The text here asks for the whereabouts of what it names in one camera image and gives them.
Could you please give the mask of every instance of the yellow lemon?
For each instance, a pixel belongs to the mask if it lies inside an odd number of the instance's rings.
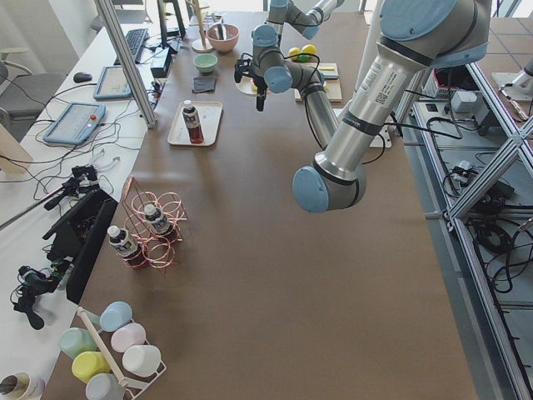
[[[314,44],[306,44],[301,48],[302,53],[316,54],[316,47]]]
[[[298,47],[291,47],[289,49],[289,56],[291,56],[292,61],[298,61],[297,54],[300,54],[300,53],[301,53],[301,50]]]

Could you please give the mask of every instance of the green bowl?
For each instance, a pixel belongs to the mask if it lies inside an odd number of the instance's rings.
[[[194,59],[194,65],[201,73],[212,73],[217,63],[218,58],[214,54],[200,54]]]

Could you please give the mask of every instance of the black mouse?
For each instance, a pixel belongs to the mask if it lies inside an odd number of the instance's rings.
[[[92,79],[92,75],[87,72],[76,72],[74,74],[74,82],[75,83],[81,83],[81,82],[87,82]]]

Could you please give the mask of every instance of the black keyboard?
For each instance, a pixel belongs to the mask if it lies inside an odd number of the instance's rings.
[[[135,60],[135,63],[138,63],[141,59],[142,54],[142,44],[145,40],[148,38],[148,28],[141,27],[139,29],[132,29],[128,33],[126,33],[126,43],[127,46],[130,48],[130,53],[132,54],[133,60]],[[113,65],[120,65],[120,60],[115,60],[115,63]]]

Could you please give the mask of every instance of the office chair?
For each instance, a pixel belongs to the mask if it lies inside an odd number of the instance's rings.
[[[0,93],[0,123],[10,132],[13,122],[37,118],[65,80],[60,73],[32,74],[29,68],[6,59],[8,54],[26,51],[21,47],[0,49],[0,85],[9,81]],[[10,77],[7,66],[23,74]]]
[[[118,21],[120,23],[144,23],[151,22],[150,16],[147,12],[147,5],[144,0],[112,0],[117,13]],[[135,5],[143,6],[143,9],[124,9],[123,6]],[[91,28],[99,31],[103,27],[103,22],[100,16],[96,16],[91,22]]]

